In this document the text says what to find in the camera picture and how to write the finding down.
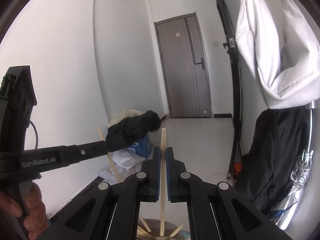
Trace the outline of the wooden chopstick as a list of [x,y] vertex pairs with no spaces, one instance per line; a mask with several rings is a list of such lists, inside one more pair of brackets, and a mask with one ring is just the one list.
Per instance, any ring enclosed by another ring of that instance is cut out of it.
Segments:
[[170,238],[176,236],[180,230],[183,228],[183,224],[181,224],[180,226],[178,226],[171,234],[170,234]]
[[[104,135],[103,135],[103,132],[102,132],[100,126],[98,126],[97,129],[98,129],[98,133],[99,133],[100,139],[103,140],[103,141],[105,141],[105,137],[104,137]],[[111,165],[111,167],[112,167],[112,169],[113,169],[113,171],[114,171],[114,175],[115,175],[115,177],[116,177],[117,182],[118,182],[118,183],[121,183],[122,180],[121,180],[121,178],[120,178],[120,176],[119,176],[119,173],[118,173],[118,171],[117,171],[117,169],[116,169],[116,166],[115,166],[115,164],[114,164],[114,162],[113,162],[113,160],[112,160],[112,157],[111,157],[111,155],[110,155],[109,152],[107,152],[107,157],[108,157],[109,163],[110,163],[110,165]]]
[[137,228],[137,234],[147,239],[152,238],[152,236],[148,232],[144,231],[140,226]]
[[166,128],[162,128],[161,130],[161,177],[160,177],[160,227],[159,227],[159,235],[161,237],[164,236],[165,233],[165,196],[166,196],[166,188],[167,188],[167,179],[166,179],[166,158],[165,151],[167,148],[167,134]]
[[144,227],[146,228],[147,232],[151,232],[149,225],[147,224],[146,220],[142,217],[142,215],[139,215],[139,218]]

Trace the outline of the grey plastic parcel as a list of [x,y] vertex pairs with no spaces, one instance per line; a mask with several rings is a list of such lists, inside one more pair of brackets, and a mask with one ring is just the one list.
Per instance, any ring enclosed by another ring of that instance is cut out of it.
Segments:
[[[126,174],[125,174],[126,170],[123,169],[122,167],[120,167],[116,163],[114,165],[115,165],[117,172],[119,174],[120,182],[124,181],[124,179],[126,178]],[[98,171],[98,176],[103,178],[103,180],[105,182],[109,183],[110,185],[119,183],[119,181],[116,178],[116,174],[110,164],[107,164],[106,166],[101,168]]]

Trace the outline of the orange black tool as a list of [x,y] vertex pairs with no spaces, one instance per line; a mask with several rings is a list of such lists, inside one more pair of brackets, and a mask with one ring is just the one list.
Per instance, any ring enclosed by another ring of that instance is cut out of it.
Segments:
[[239,173],[241,172],[241,168],[242,168],[241,162],[234,163],[233,169],[232,169],[233,181],[237,181],[237,179],[239,178]]

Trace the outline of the white plastic parcel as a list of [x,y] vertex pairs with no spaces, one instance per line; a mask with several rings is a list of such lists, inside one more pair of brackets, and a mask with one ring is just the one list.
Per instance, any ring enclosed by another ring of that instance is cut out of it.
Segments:
[[145,158],[127,149],[118,150],[112,153],[112,160],[125,170],[130,170],[137,164],[142,163]]

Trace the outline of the black jacket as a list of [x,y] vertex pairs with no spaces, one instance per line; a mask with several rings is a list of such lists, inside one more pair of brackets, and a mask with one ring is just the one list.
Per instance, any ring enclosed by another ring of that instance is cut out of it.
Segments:
[[108,152],[115,152],[131,146],[134,142],[144,138],[149,132],[158,130],[161,119],[153,111],[134,117],[127,117],[108,128],[106,146]]

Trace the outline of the silver folded umbrella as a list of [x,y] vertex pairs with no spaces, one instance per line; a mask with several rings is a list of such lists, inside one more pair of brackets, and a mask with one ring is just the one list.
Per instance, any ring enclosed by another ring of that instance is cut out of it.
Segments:
[[308,133],[303,150],[296,158],[289,181],[281,194],[280,200],[272,207],[268,218],[281,230],[286,230],[296,212],[302,198],[304,187],[308,181],[312,167],[313,150],[311,149],[313,135],[313,110],[316,108],[312,101],[306,106],[308,117]]

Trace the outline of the black backpack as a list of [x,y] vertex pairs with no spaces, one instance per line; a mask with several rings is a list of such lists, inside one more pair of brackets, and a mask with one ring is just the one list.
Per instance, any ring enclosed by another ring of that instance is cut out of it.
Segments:
[[267,109],[256,120],[234,188],[265,215],[280,201],[297,157],[306,148],[309,120],[304,106]]

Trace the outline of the cream cloth bundle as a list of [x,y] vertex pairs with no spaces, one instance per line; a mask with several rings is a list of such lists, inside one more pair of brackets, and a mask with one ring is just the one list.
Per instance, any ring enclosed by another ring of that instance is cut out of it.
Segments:
[[143,114],[144,114],[144,112],[142,112],[142,111],[128,109],[128,110],[122,111],[114,119],[110,120],[109,124],[107,126],[111,127],[111,126],[118,124],[119,122],[121,122],[122,120],[124,120],[126,118],[132,118],[132,117],[143,115]]

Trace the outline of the grey entrance door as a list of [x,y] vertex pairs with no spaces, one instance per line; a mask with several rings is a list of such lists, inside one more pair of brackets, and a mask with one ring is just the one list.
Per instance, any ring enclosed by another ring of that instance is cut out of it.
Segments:
[[155,23],[169,115],[211,118],[210,83],[197,14]]

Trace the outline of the white hanging bag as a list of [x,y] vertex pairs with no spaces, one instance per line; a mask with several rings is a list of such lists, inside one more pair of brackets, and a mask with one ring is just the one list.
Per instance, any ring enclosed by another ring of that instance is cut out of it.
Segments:
[[280,0],[284,45],[265,0],[240,0],[235,41],[266,105],[283,109],[319,99],[319,41],[294,0]]

